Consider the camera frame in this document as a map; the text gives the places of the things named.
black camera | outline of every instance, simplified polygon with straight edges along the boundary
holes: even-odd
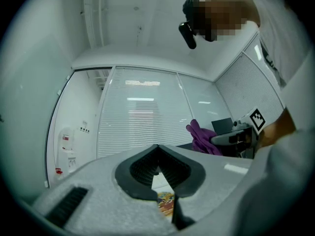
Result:
[[[197,44],[196,44],[196,41],[195,41],[193,36],[194,35],[196,36],[197,33],[196,33],[196,31],[192,30],[192,28],[190,26],[190,21],[180,23],[178,29],[181,32],[181,34],[182,34],[184,40],[186,41],[188,47],[191,48],[191,49],[195,49],[197,47]],[[202,37],[205,40],[207,40],[208,42],[213,42],[213,41],[215,41],[217,39],[217,36],[216,36],[216,34],[213,31],[206,32],[206,31],[200,31],[199,30],[198,32],[200,32],[200,33],[204,32],[202,34]]]
[[[196,36],[196,34],[194,34],[194,32],[192,31],[191,27],[189,26],[189,22],[182,22],[182,23],[180,23],[178,29],[181,32],[181,34],[182,34],[184,40],[186,41],[188,47],[191,48],[191,49],[195,49],[197,44],[196,44],[196,41],[195,41],[193,36],[194,35]]]

